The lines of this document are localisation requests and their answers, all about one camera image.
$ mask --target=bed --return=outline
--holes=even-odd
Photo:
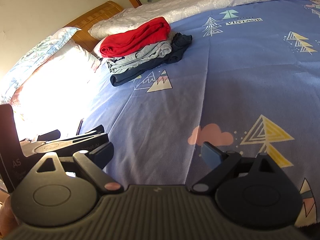
[[[296,225],[316,223],[320,0],[164,0],[124,11],[110,1],[67,26],[81,28],[73,39],[92,51],[158,16],[193,36],[182,60],[119,87],[102,64],[64,110],[81,108],[73,129],[81,118],[81,132],[104,126],[115,146],[104,171],[125,187],[190,186],[212,169],[205,141],[246,157],[265,152],[300,190]]]

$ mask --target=red folded towel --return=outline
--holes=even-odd
[[[135,30],[110,35],[100,46],[103,57],[122,57],[136,52],[146,45],[165,41],[170,25],[163,17],[154,18]]]

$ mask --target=folded clothes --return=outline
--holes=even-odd
[[[127,71],[121,74],[113,74],[110,77],[110,82],[114,87],[120,86],[124,83],[129,82],[132,79],[135,79],[137,76],[143,74],[145,71],[151,70],[156,66],[161,65],[162,63],[171,64],[178,62],[182,59],[183,53],[190,46],[192,42],[191,35],[182,35],[177,33],[171,43],[172,51],[171,53],[165,55],[164,57],[154,58],[145,63],[138,65],[135,68],[128,69]]]
[[[135,30],[107,36],[100,46],[103,57],[127,56],[146,45],[165,41],[170,25],[163,17],[154,18]]]
[[[171,42],[175,34],[175,32],[170,32],[166,41],[144,46],[127,56],[106,58],[106,66],[112,74],[121,74],[153,58],[164,57],[171,52]]]

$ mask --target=black plastic base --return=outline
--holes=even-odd
[[[103,196],[80,221],[60,228],[23,224],[7,240],[264,240],[306,239],[293,226],[258,231],[238,226],[220,214],[208,196],[184,186],[130,186]]]

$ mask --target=hand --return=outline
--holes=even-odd
[[[0,232],[6,237],[18,226],[15,216],[12,213],[10,196],[4,201],[0,208]]]

